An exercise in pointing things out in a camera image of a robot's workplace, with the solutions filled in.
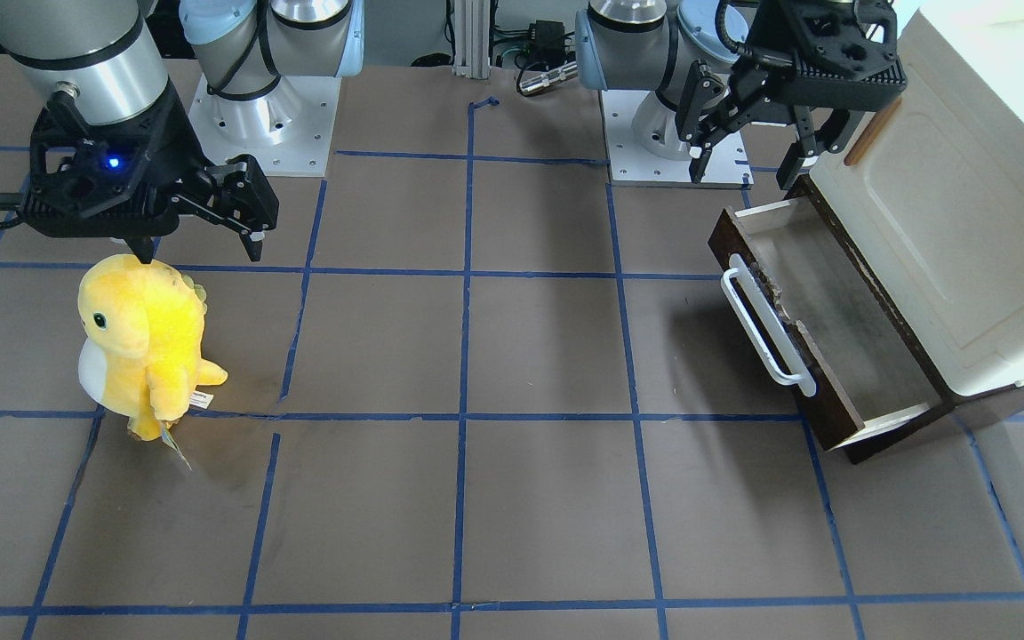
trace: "white belly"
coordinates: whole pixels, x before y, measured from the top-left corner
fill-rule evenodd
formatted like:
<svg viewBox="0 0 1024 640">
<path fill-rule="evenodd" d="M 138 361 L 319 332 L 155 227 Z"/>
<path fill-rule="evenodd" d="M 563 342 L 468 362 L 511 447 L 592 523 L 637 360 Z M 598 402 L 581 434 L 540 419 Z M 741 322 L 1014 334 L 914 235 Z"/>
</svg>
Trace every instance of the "white belly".
<svg viewBox="0 0 1024 640">
<path fill-rule="evenodd" d="M 109 370 L 109 364 L 104 358 L 101 347 L 93 340 L 85 339 L 82 345 L 82 353 L 78 356 L 78 382 L 81 382 L 82 389 L 96 401 L 101 403 L 101 396 L 104 395 L 104 375 Z"/>
</svg>

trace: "light blue cap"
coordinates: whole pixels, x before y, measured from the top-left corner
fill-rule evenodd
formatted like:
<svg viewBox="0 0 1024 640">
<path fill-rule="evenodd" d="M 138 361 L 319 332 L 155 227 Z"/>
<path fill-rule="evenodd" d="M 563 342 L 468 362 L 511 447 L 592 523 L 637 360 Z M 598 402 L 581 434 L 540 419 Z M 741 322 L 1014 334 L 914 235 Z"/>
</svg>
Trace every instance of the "light blue cap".
<svg viewBox="0 0 1024 640">
<path fill-rule="evenodd" d="M 361 73 L 361 61 L 366 56 L 366 11 L 362 0 L 353 0 L 350 7 L 350 25 L 346 31 L 346 48 L 342 49 L 342 61 L 338 63 L 337 78 L 357 76 Z"/>
<path fill-rule="evenodd" d="M 737 53 L 726 49 L 718 37 L 717 10 L 718 0 L 682 0 L 682 4 L 678 5 L 678 22 L 682 24 L 686 36 L 703 51 L 717 60 L 734 65 Z M 726 11 L 726 31 L 738 42 L 743 42 L 749 36 L 749 24 L 736 9 Z"/>
<path fill-rule="evenodd" d="M 575 61 L 580 65 L 580 84 L 587 89 L 606 90 L 603 62 L 598 59 L 595 34 L 590 29 L 587 9 L 580 9 L 575 13 Z"/>
<path fill-rule="evenodd" d="M 255 9 L 256 0 L 179 0 L 179 24 L 188 44 L 209 44 L 227 36 Z"/>
</svg>

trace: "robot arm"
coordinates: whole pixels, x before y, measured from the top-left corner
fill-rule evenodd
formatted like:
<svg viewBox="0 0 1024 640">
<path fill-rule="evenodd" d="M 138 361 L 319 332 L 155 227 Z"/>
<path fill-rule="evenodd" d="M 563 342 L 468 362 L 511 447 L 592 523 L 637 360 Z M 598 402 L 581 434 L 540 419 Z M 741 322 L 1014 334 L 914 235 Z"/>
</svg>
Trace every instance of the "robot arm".
<svg viewBox="0 0 1024 640">
<path fill-rule="evenodd" d="M 153 237 L 190 213 L 259 259 L 280 201 L 251 157 L 204 157 L 137 1 L 0 0 L 0 42 L 46 98 L 17 219 L 59 239 L 122 239 L 147 262 Z M 48 163 L 51 152 L 65 157 Z"/>
<path fill-rule="evenodd" d="M 887 0 L 760 0 L 752 27 L 729 4 L 595 0 L 577 16 L 583 84 L 653 92 L 690 147 L 694 182 L 723 138 L 771 122 L 797 127 L 777 172 L 787 189 L 808 159 L 841 152 L 865 113 L 906 88 Z M 816 129 L 820 106 L 833 111 Z"/>
<path fill-rule="evenodd" d="M 236 150 L 297 131 L 284 76 L 360 71 L 361 0 L 185 0 L 181 16 Z M 59 239 L 114 237 L 146 263 L 153 237 L 197 215 L 236 231 L 259 260 L 280 200 L 252 155 L 205 157 L 137 0 L 0 0 L 0 42 L 45 97 L 28 186 L 20 199 L 0 195 L 0 210 L 16 210 L 0 229 L 20 221 Z M 48 164 L 51 152 L 65 157 Z"/>
</svg>

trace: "plush toy spikes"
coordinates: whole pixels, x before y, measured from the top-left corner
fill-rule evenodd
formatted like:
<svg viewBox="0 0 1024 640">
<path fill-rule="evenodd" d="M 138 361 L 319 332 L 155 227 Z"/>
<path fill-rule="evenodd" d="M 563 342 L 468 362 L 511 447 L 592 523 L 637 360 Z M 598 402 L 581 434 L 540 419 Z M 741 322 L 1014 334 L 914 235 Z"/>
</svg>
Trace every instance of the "plush toy spikes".
<svg viewBox="0 0 1024 640">
<path fill-rule="evenodd" d="M 129 416 L 135 437 L 162 437 L 178 454 L 168 428 L 183 416 L 198 385 L 227 380 L 227 372 L 200 357 L 205 299 L 204 288 L 187 275 L 131 255 L 102 259 L 78 288 L 86 335 L 78 357 L 82 388 L 105 409 Z"/>
</svg>

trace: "black power adapter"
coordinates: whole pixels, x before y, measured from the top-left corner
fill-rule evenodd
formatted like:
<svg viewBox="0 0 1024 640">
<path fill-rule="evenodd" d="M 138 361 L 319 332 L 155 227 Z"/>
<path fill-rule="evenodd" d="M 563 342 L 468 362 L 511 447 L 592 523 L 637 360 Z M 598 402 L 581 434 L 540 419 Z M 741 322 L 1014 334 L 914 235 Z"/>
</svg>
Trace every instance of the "black power adapter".
<svg viewBox="0 0 1024 640">
<path fill-rule="evenodd" d="M 554 20 L 536 20 L 528 25 L 532 59 L 544 61 L 549 70 L 561 68 L 566 60 L 563 24 Z"/>
</svg>

